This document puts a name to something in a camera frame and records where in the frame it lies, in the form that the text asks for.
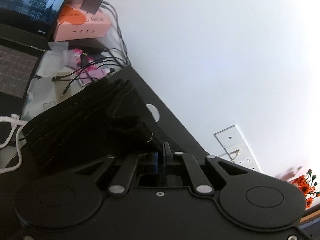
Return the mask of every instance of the cardboard box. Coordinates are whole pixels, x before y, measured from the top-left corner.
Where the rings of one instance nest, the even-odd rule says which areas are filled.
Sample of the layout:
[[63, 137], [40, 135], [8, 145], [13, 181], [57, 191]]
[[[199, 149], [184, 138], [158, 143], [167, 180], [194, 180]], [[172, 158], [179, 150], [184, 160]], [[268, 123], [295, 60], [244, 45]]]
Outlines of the cardboard box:
[[102, 9], [95, 15], [81, 10], [83, 0], [69, 0], [57, 21], [54, 41], [69, 41], [104, 37], [111, 27], [111, 19]]

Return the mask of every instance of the screw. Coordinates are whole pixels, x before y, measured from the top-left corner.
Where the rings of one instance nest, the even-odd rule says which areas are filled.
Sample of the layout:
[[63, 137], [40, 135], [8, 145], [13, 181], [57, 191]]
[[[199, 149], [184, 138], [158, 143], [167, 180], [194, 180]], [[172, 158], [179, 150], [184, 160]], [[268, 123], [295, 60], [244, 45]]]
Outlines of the screw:
[[158, 191], [158, 192], [156, 193], [156, 195], [157, 195], [158, 197], [163, 197], [163, 196], [165, 195], [165, 193], [164, 193], [163, 191]]
[[208, 185], [200, 185], [196, 188], [196, 190], [199, 193], [205, 194], [205, 193], [210, 193], [212, 191], [212, 187], [208, 186]]
[[125, 188], [121, 185], [113, 185], [109, 187], [109, 191], [113, 194], [121, 194], [125, 191]]

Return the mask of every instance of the laptop screen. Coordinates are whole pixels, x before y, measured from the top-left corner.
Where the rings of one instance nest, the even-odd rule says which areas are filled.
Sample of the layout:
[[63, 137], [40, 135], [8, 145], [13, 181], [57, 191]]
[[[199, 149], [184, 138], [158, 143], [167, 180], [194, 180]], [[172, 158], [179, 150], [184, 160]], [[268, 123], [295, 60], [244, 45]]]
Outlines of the laptop screen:
[[0, 0], [0, 23], [46, 37], [65, 0]]

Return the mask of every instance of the laptop keyboard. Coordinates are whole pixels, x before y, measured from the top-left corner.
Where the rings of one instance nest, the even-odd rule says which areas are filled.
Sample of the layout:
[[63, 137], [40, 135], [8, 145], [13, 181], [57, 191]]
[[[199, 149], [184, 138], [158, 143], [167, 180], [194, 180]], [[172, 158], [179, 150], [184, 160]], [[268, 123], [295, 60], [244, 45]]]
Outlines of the laptop keyboard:
[[0, 46], [0, 93], [23, 98], [37, 57]]

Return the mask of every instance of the electrical outlet panel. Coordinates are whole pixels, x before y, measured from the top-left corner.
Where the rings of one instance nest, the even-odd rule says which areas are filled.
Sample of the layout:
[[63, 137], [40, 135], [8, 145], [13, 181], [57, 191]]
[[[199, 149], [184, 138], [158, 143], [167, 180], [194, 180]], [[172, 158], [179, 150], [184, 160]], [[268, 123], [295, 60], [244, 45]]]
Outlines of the electrical outlet panel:
[[252, 151], [236, 125], [217, 132], [214, 136], [225, 150], [225, 153], [218, 155], [218, 157], [232, 161], [253, 171], [261, 172]]

